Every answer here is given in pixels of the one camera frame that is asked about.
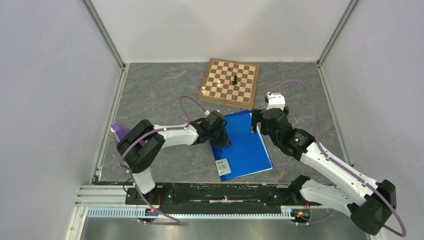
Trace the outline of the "blue folder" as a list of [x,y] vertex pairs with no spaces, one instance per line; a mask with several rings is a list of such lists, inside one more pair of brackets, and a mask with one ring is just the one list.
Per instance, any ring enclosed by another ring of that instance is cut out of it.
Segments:
[[244,110],[225,116],[229,147],[211,146],[218,175],[222,182],[257,174],[274,168],[256,133],[251,133],[252,114]]

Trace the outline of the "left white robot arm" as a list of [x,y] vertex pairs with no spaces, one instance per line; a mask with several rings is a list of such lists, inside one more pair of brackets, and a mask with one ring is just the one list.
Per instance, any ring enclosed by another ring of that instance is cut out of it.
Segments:
[[121,156],[120,165],[130,173],[138,188],[137,196],[145,204],[157,198],[150,166],[161,149],[187,145],[194,146],[210,142],[213,147],[232,145],[227,131],[227,121],[217,110],[206,111],[205,117],[190,120],[181,125],[162,126],[141,120],[132,129],[114,123],[110,127]]

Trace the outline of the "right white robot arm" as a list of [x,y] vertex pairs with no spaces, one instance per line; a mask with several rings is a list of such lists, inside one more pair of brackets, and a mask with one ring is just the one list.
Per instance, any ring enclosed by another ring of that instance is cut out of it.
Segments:
[[315,202],[350,217],[369,235],[376,236],[397,207],[396,187],[389,180],[381,182],[353,169],[329,152],[315,137],[289,123],[285,107],[253,109],[251,129],[269,136],[285,155],[312,167],[335,186],[320,184],[300,175],[289,185],[289,199],[295,204]]

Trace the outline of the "white paper stack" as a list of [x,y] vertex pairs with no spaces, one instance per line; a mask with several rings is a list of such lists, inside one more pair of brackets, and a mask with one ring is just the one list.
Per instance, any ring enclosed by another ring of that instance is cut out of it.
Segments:
[[261,142],[262,148],[264,148],[264,149],[266,150],[266,146],[265,146],[265,143],[264,143],[263,137],[262,137],[262,135],[261,135],[261,133],[260,133],[260,131],[259,131],[259,130],[257,130],[257,135],[258,135],[258,138],[260,139],[260,142]]

